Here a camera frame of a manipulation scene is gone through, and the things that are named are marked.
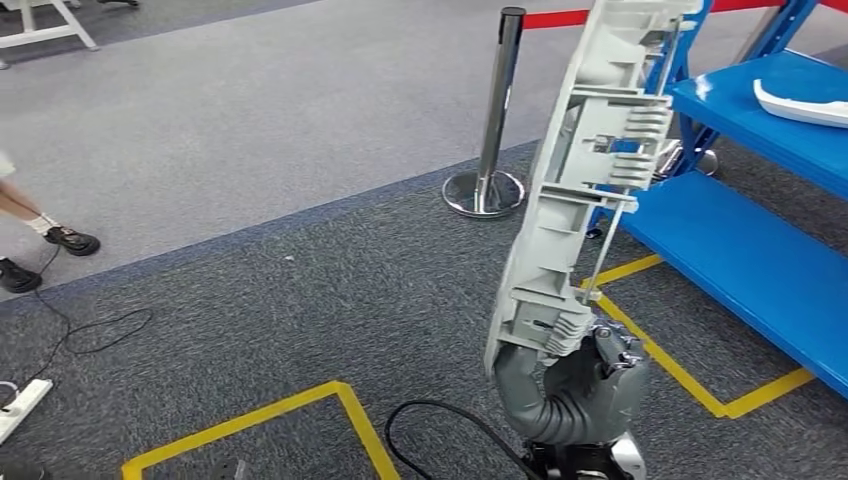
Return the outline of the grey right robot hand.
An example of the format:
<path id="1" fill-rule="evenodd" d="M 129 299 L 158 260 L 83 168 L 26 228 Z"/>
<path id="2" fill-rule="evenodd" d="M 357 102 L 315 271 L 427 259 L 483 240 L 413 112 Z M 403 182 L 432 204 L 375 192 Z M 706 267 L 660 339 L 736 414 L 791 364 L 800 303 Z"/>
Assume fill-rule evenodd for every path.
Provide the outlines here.
<path id="1" fill-rule="evenodd" d="M 618 323 L 599 320 L 578 350 L 534 377 L 537 352 L 506 344 L 492 374 L 509 425 L 550 445 L 612 443 L 639 412 L 649 363 L 643 342 Z"/>

